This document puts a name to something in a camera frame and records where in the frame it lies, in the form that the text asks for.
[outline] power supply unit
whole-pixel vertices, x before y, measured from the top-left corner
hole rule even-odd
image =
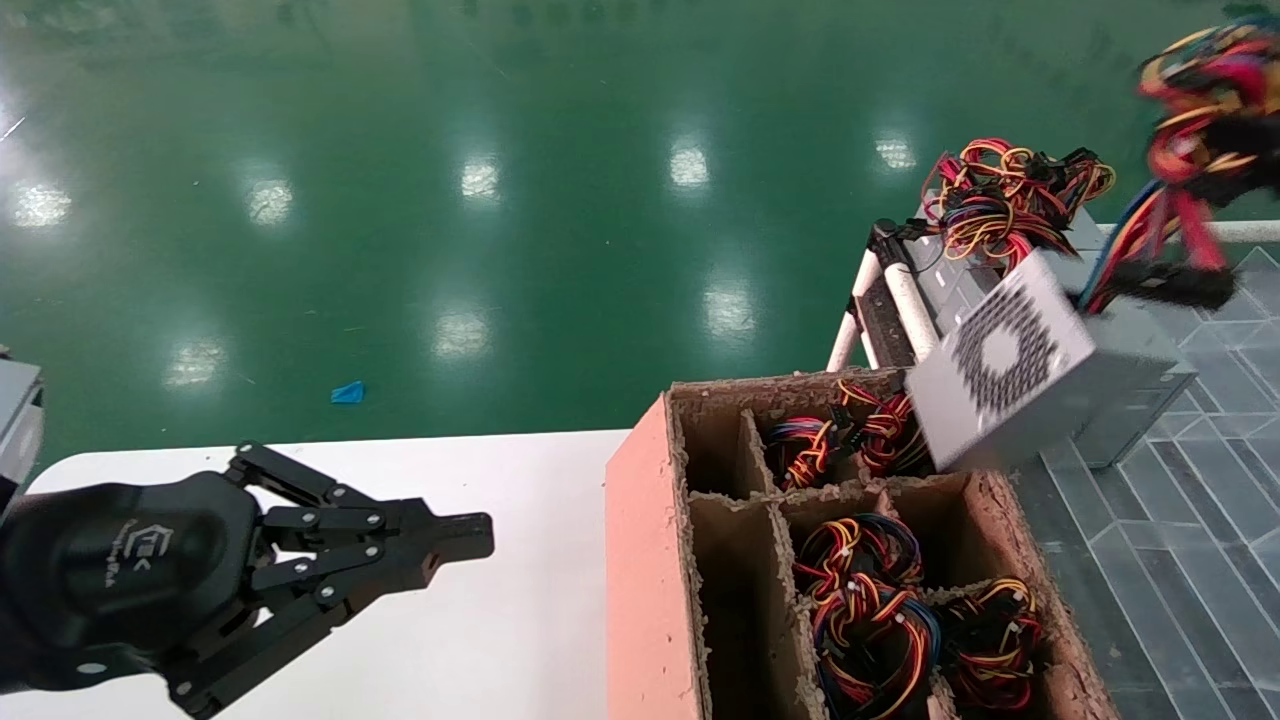
[[[1190,363],[1179,363],[1156,377],[1151,384],[1129,388],[1112,405],[1091,418],[1071,438],[1084,464],[1098,469],[1123,460],[1198,374]]]
[[[1093,222],[1089,211],[1084,208],[1075,211],[1075,219],[1071,220],[1071,227],[1062,234],[1076,251],[1102,250],[1102,243],[1107,240],[1103,237],[1098,224]]]
[[[1073,436],[1181,355],[1130,302],[1080,316],[1089,265],[1036,251],[987,293],[906,384],[940,470],[1005,468]]]

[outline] cardboard box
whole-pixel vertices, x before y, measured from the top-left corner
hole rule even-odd
[[[677,383],[636,424],[605,475],[611,720],[827,720],[795,547],[822,521],[869,510],[916,534],[927,602],[1000,575],[1037,594],[1048,667],[1020,717],[1117,720],[1004,475],[872,479],[855,462],[837,486],[773,484],[762,427],[826,413],[837,378],[884,397],[891,374]],[[929,691],[931,720],[959,717],[940,675]]]

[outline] black wire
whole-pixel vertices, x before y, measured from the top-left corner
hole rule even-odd
[[[928,265],[920,268],[919,270],[913,270],[911,272],[913,275],[920,275],[923,273],[929,272],[929,268],[937,265],[938,260],[941,260],[942,255],[947,251],[947,243],[942,241],[942,233],[940,232],[937,237],[938,237],[938,254],[933,256],[933,261],[929,263]]]

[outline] blue plastic piece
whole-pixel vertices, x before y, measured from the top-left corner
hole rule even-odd
[[[365,383],[356,380],[342,386],[329,393],[329,402],[334,405],[356,405],[365,398]]]

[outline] colorful wires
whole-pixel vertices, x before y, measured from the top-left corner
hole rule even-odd
[[[1208,28],[1170,45],[1142,68],[1138,92],[1164,106],[1147,149],[1155,179],[1129,204],[1106,245],[1078,307],[1101,313],[1114,296],[1108,281],[1123,261],[1152,264],[1166,242],[1181,233],[1185,264],[1226,272],[1226,259],[1207,222],[1210,202],[1222,206],[1251,190],[1258,155],[1224,149],[1215,141],[1249,143],[1248,123],[1280,110],[1280,24],[1249,18]],[[1271,150],[1266,138],[1257,151]]]
[[[1042,628],[1036,597],[1000,578],[938,609],[942,675],[961,706],[1023,710],[1032,697]]]
[[[796,573],[809,580],[818,676],[836,717],[882,720],[910,707],[941,653],[937,619],[915,594],[920,548],[893,518],[823,523]]]
[[[787,418],[774,425],[765,442],[783,466],[783,491],[814,487],[827,473],[835,424],[818,418]]]
[[[877,478],[928,461],[924,433],[904,389],[881,401],[858,386],[837,383],[841,398],[832,406],[831,419],[787,418],[763,433],[765,461],[783,491],[826,484],[837,464],[852,455],[861,457]],[[851,405],[870,406],[870,414],[865,420],[854,420],[854,414],[845,410]]]
[[[842,393],[841,405],[870,405],[874,407],[863,425],[860,455],[873,478],[905,471],[928,459],[924,433],[911,413],[911,398],[897,392],[881,402],[865,389],[837,380]]]
[[[934,178],[937,196],[927,195]],[[1012,269],[1036,247],[1076,255],[1062,232],[1076,210],[1115,184],[1115,170],[1079,149],[1053,160],[1000,138],[974,140],[943,154],[920,191],[931,231],[946,258],[984,256]]]

